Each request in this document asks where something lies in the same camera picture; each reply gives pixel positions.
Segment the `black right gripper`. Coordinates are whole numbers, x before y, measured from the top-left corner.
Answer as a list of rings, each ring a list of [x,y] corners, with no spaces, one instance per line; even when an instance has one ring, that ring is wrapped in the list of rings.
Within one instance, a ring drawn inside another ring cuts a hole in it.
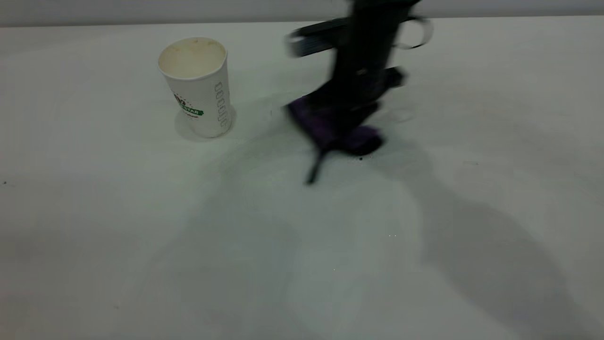
[[[332,77],[324,93],[302,97],[302,118],[308,122],[342,121],[342,106],[347,107],[347,130],[362,125],[380,109],[378,100],[393,88],[405,84],[406,73],[389,67],[391,48],[339,48]]]

